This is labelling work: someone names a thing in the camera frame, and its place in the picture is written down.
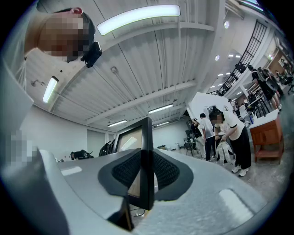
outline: black mesh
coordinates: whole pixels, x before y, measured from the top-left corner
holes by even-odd
[[[141,166],[141,152],[130,157],[112,169],[113,177],[128,189],[134,182]]]
[[[156,174],[159,190],[175,182],[180,175],[180,170],[175,164],[167,161],[155,152],[153,152],[153,169]]]

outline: black metal grid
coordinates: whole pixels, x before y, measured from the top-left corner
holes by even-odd
[[[255,56],[255,54],[256,54],[256,52],[257,52],[257,50],[263,40],[263,37],[266,33],[266,29],[267,29],[267,26],[265,26],[264,24],[262,24],[258,20],[256,20],[255,27],[254,27],[253,33],[251,35],[250,41],[246,47],[245,52],[243,53],[243,55],[241,57],[239,63],[248,65],[251,62],[251,60]],[[233,72],[231,72],[231,74],[232,73],[237,78],[239,78],[241,76],[241,73],[237,69],[234,69]],[[228,77],[228,79],[223,83],[223,85],[221,86],[221,88],[219,90],[209,92],[208,94],[223,96],[235,84],[235,82],[236,82],[236,79],[232,75],[230,75]]]

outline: white pants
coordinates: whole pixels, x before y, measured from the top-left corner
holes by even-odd
[[[196,138],[196,143],[198,143],[198,145],[199,145],[199,148],[200,148],[200,153],[201,153],[201,155],[202,155],[202,158],[206,158],[205,156],[205,154],[206,154],[206,152],[205,152],[205,140],[204,140],[204,138],[203,138],[203,136],[200,136],[200,137],[198,137],[198,138]]]

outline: neck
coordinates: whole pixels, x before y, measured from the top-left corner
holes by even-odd
[[[50,16],[50,14],[36,11],[30,19],[24,42],[25,57],[29,52],[38,47],[40,32]]]

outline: hand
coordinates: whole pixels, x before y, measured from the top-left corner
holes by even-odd
[[[223,135],[220,141],[226,141],[226,135]]]

